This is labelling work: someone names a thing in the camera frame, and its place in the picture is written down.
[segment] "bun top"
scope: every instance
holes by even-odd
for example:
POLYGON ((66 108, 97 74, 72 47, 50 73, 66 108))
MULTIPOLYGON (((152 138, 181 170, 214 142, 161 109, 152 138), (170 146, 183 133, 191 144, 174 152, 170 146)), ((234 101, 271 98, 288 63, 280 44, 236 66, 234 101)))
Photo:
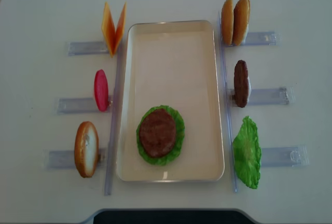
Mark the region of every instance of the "bun top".
POLYGON ((231 45, 233 38, 233 0, 226 0, 222 8, 222 36, 224 43, 231 45))
POLYGON ((250 18, 250 1, 239 0, 234 8, 233 43, 240 45, 245 38, 250 18))

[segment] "clear plastic holder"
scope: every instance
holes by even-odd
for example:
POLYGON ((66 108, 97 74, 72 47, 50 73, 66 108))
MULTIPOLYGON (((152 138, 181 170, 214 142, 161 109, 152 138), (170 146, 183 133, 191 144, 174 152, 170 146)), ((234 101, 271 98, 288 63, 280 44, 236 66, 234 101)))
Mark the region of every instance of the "clear plastic holder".
MULTIPOLYGON (((232 106, 237 106, 234 100, 234 90, 228 90, 232 106)), ((292 87, 280 87, 272 89, 253 89, 247 106, 257 105, 287 105, 295 102, 292 87)))
POLYGON ((114 147, 115 147, 115 139, 118 136, 118 121, 119 121, 119 112, 120 112, 120 94, 121 94, 121 85, 123 78, 123 65, 126 60, 124 59, 124 52, 126 45, 123 44, 124 41, 120 42, 117 52, 117 64, 116 64, 116 76, 115 76, 115 86, 113 93, 113 103, 112 103, 112 121, 110 124, 110 135, 108 142, 108 153, 107 153, 107 164, 106 164, 106 175, 105 175, 105 183, 104 183, 104 195, 111 195, 112 186, 113 186, 113 170, 114 170, 114 147))
POLYGON ((68 55, 108 54, 107 44, 104 41, 71 41, 68 43, 68 55))
POLYGON ((261 150, 262 167, 298 167, 306 165, 309 165, 309 159, 305 145, 263 148, 261 150))
MULTIPOLYGON (((112 96, 108 96, 108 101, 112 105, 112 96)), ((85 114, 85 113, 100 113, 94 98, 60 98, 56 100, 57 114, 85 114)))
POLYGON ((279 45, 280 35, 274 31, 267 32, 248 32, 245 42, 241 45, 259 46, 259 45, 279 45))
MULTIPOLYGON (((106 149, 99 149, 97 168, 103 167, 106 162, 106 149)), ((73 150, 44 150, 43 167, 47 170, 75 169, 73 150)))
MULTIPOLYGON (((233 134, 232 134, 232 120, 231 120, 231 107, 233 104, 234 90, 227 87, 227 74, 226 74, 226 61, 225 61, 225 48, 231 47, 223 43, 221 34, 221 16, 218 15, 219 27, 219 53, 221 58, 224 89, 222 94, 224 97, 226 125, 229 140, 229 154, 230 154, 230 167, 231 178, 233 182, 234 192, 238 192, 237 176, 234 169, 234 154, 233 154, 233 134)), ((279 44, 279 35, 275 32, 249 32, 245 43, 242 46, 250 45, 277 45, 279 44)), ((250 105, 267 105, 267 104, 289 104, 295 102, 295 96, 292 87, 280 87, 277 89, 253 89, 250 94, 248 106, 250 105)), ((262 167, 281 167, 281 166, 306 166, 309 165, 307 150, 304 145, 294 147, 281 147, 281 148, 263 148, 262 149, 262 167)))

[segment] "tray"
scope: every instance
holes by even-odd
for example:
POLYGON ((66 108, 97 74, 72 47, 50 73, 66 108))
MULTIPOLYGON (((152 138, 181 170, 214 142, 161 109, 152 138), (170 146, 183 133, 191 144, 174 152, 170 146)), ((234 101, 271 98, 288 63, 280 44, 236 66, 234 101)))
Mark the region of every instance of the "tray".
POLYGON ((136 24, 128 32, 116 172, 124 181, 214 181, 224 152, 214 33, 207 21, 136 24), (136 128, 153 106, 177 109, 185 122, 180 156, 166 166, 139 155, 136 128))

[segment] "tray rim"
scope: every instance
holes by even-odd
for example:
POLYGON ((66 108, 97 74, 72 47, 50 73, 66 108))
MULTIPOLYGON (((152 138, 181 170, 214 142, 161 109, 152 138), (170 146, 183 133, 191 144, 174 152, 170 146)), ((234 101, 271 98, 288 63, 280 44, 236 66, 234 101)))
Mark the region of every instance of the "tray rim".
POLYGON ((119 127, 118 127, 118 135, 117 135, 117 142, 116 142, 116 156, 115 156, 115 166, 116 166, 116 176, 123 182, 126 183, 206 183, 206 182, 216 182, 219 181, 222 176, 225 173, 225 153, 224 153, 224 142, 223 142, 223 128, 222 128, 222 118, 221 118, 221 112, 220 112, 220 93, 219 93, 219 80, 218 80, 218 71, 217 71, 217 61, 216 61, 216 45, 215 45, 215 37, 214 37, 214 29, 213 29, 213 25, 210 21, 202 19, 202 20, 184 20, 184 21, 169 21, 169 22, 150 22, 150 23, 135 23, 132 26, 129 27, 128 29, 128 33, 127 33, 127 41, 126 41, 127 45, 126 45, 126 54, 125 57, 123 57, 124 59, 124 70, 123 70, 123 85, 122 85, 122 94, 121 94, 121 109, 118 109, 118 111, 120 111, 120 118, 118 120, 119 123, 119 127), (126 69, 127 69, 127 55, 128 55, 128 40, 129 40, 129 34, 130 31, 133 27, 137 26, 137 25, 151 25, 151 24, 174 24, 174 23, 190 23, 190 22, 206 22, 212 29, 212 40, 213 40, 213 54, 214 54, 214 67, 215 67, 215 75, 216 75, 216 85, 217 85, 217 101, 218 101, 218 116, 219 116, 219 123, 220 123, 220 136, 221 136, 221 153, 223 155, 223 168, 222 171, 220 173, 220 175, 218 175, 218 177, 213 178, 213 179, 189 179, 189 180, 185 180, 185 179, 173 179, 173 180, 125 180, 123 179, 120 175, 119 175, 119 171, 118 171, 118 159, 119 159, 119 143, 120 143, 120 137, 121 137, 121 122, 122 122, 122 112, 123 112, 123 94, 124 94, 124 85, 125 85, 125 73, 126 73, 126 69))

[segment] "white table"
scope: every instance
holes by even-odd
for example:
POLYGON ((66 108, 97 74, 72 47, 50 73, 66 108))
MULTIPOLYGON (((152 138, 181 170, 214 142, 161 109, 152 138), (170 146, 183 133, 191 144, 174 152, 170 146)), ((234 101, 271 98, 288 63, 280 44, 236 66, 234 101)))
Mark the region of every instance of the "white table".
POLYGON ((250 31, 275 30, 282 44, 227 56, 230 81, 236 61, 245 59, 253 88, 293 86, 296 95, 291 106, 235 110, 233 128, 250 115, 262 147, 305 144, 310 166, 262 169, 258 190, 240 183, 235 194, 224 141, 226 168, 216 183, 130 184, 115 177, 110 197, 103 196, 104 170, 92 179, 75 170, 45 171, 43 150, 73 149, 84 120, 94 122, 107 145, 111 114, 57 116, 53 107, 57 97, 91 96, 100 68, 113 89, 116 59, 67 57, 64 49, 65 41, 102 40, 105 1, 115 19, 127 1, 126 31, 135 23, 206 19, 217 33, 225 0, 2 0, 0 222, 81 222, 119 208, 239 209, 264 223, 332 221, 330 0, 251 0, 250 31))

